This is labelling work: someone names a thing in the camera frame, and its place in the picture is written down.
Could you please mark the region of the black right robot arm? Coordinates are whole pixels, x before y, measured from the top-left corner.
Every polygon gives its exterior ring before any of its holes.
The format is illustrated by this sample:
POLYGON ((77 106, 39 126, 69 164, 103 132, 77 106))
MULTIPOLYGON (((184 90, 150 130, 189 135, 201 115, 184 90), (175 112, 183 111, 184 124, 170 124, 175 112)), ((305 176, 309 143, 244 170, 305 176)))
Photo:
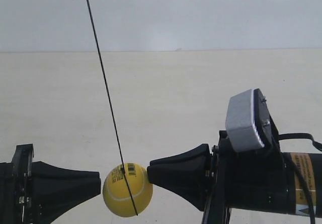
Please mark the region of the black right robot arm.
POLYGON ((233 209, 321 217, 321 153, 285 153, 280 142, 309 133, 275 134, 267 156, 236 153, 225 131, 218 145, 203 143, 185 153, 153 160, 149 182, 203 212, 203 223, 229 223, 233 209))

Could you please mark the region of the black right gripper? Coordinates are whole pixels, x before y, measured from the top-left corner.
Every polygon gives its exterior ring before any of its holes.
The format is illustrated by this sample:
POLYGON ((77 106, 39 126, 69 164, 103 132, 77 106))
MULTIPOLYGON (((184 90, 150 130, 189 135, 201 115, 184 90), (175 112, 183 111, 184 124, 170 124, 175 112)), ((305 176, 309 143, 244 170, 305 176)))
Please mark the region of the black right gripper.
POLYGON ((227 132, 221 130, 210 194, 210 149, 206 143, 150 161, 148 179, 204 211, 202 223, 229 223, 233 208, 288 214, 286 163, 278 141, 271 139, 272 148, 262 154, 236 153, 227 132))

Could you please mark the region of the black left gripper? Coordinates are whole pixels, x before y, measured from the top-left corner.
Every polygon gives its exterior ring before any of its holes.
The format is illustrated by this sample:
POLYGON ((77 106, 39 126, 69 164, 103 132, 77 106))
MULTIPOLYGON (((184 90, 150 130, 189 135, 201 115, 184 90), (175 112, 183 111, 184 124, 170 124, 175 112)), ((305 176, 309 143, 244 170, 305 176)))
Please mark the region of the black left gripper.
POLYGON ((32 163, 33 157, 33 145, 21 144, 1 162, 1 223, 53 223, 101 193, 99 172, 32 163))

